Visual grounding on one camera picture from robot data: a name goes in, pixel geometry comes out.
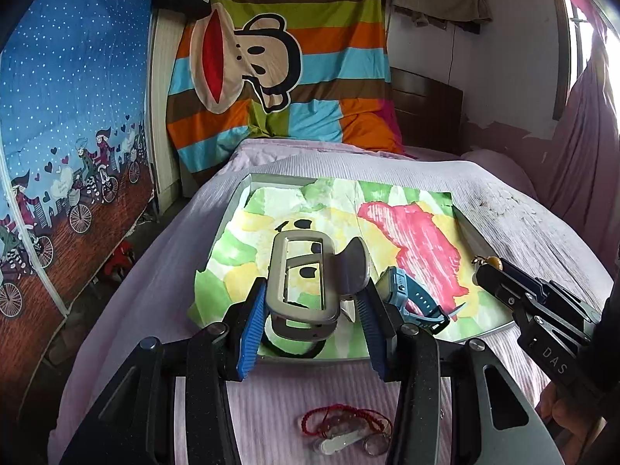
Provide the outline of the person's right hand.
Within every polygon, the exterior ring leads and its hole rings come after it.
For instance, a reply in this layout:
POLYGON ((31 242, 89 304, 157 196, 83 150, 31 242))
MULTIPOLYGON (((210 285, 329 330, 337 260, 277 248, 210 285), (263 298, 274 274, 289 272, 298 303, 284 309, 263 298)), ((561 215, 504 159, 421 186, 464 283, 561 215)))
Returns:
POLYGON ((568 432, 568 437, 558 445, 567 465, 577 464, 606 426, 603 418, 581 410, 562 398, 553 382, 542 391, 536 412, 543 421, 553 419, 568 432))

